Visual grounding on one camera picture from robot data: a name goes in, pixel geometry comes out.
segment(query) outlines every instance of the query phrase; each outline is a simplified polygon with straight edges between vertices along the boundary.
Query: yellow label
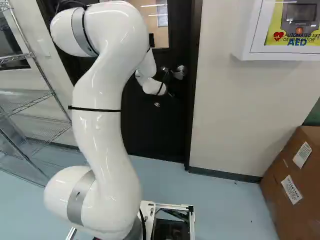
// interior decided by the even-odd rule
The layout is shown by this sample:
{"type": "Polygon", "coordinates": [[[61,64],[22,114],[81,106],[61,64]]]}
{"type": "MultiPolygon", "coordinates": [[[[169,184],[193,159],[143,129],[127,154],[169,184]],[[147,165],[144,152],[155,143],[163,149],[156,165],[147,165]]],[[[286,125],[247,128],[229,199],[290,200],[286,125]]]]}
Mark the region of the yellow label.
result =
{"type": "Polygon", "coordinates": [[[315,30],[311,34],[299,34],[298,37],[281,29],[283,0],[276,0],[274,4],[271,23],[266,35],[264,45],[276,46],[320,46],[320,30],[315,30]]]}

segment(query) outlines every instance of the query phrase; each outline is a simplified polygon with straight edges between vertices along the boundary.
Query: red heart logo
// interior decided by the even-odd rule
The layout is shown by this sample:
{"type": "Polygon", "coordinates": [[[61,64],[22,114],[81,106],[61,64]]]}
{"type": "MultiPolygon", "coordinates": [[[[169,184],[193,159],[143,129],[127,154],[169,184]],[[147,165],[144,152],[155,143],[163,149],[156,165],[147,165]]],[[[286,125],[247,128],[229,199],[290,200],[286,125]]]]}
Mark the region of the red heart logo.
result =
{"type": "Polygon", "coordinates": [[[285,35],[285,33],[283,31],[281,31],[281,32],[276,31],[273,34],[273,37],[274,37],[274,40],[279,41],[284,35],[285,35]]]}

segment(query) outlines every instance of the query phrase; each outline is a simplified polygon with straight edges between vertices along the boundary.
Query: black band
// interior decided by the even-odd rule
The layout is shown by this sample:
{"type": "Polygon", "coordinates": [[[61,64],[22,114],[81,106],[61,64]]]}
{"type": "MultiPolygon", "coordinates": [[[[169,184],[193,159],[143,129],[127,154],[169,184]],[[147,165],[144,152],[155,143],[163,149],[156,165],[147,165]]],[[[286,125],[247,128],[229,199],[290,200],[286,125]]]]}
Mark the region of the black band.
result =
{"type": "Polygon", "coordinates": [[[85,28],[85,12],[86,12],[86,11],[84,11],[83,14],[82,14],[83,33],[84,33],[85,39],[86,39],[86,41],[88,42],[88,45],[90,46],[91,50],[92,50],[96,55],[99,55],[99,54],[97,53],[97,51],[96,51],[96,50],[93,48],[93,46],[91,45],[91,43],[90,43],[90,41],[89,41],[89,38],[88,38],[88,36],[87,36],[87,33],[86,33],[86,28],[85,28]]]}
{"type": "Polygon", "coordinates": [[[89,111],[89,112],[105,112],[105,113],[119,113],[119,112],[121,112],[121,110],[94,109],[94,108],[85,108],[85,107],[77,107],[77,106],[68,106],[68,109],[80,110],[80,111],[89,111]]]}
{"type": "Polygon", "coordinates": [[[159,93],[161,92],[161,89],[162,89],[163,86],[164,86],[164,83],[162,82],[161,85],[160,85],[160,87],[159,87],[158,92],[156,93],[156,96],[159,95],[159,93]]]}

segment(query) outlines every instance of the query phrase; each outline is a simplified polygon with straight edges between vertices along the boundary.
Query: black door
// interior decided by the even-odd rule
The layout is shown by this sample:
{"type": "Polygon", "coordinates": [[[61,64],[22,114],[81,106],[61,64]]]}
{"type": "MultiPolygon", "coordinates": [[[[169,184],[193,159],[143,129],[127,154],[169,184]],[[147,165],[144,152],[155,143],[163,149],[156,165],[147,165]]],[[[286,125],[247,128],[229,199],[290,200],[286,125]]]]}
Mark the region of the black door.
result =
{"type": "MultiPolygon", "coordinates": [[[[38,0],[43,17],[49,25],[55,14],[57,0],[38,0]]],[[[81,0],[93,4],[97,0],[81,0]]],[[[158,68],[154,79],[165,81],[168,93],[147,95],[134,75],[122,93],[121,131],[130,155],[186,163],[190,152],[193,91],[190,74],[176,79],[178,66],[190,69],[192,0],[127,0],[143,15],[150,33],[150,43],[158,68]],[[164,79],[169,69],[169,77],[164,79]]],[[[64,4],[63,8],[77,4],[64,4]]],[[[72,82],[90,68],[95,59],[69,56],[59,51],[72,82]]]]}

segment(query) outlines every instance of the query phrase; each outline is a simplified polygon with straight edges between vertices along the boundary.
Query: door window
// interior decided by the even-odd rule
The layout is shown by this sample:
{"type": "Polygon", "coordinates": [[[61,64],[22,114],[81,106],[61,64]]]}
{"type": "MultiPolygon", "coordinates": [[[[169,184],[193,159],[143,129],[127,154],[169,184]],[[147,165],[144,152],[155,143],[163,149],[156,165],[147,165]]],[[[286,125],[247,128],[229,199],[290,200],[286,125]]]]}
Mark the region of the door window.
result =
{"type": "Polygon", "coordinates": [[[167,0],[126,1],[138,9],[143,16],[148,27],[151,46],[155,49],[169,48],[167,0]]]}

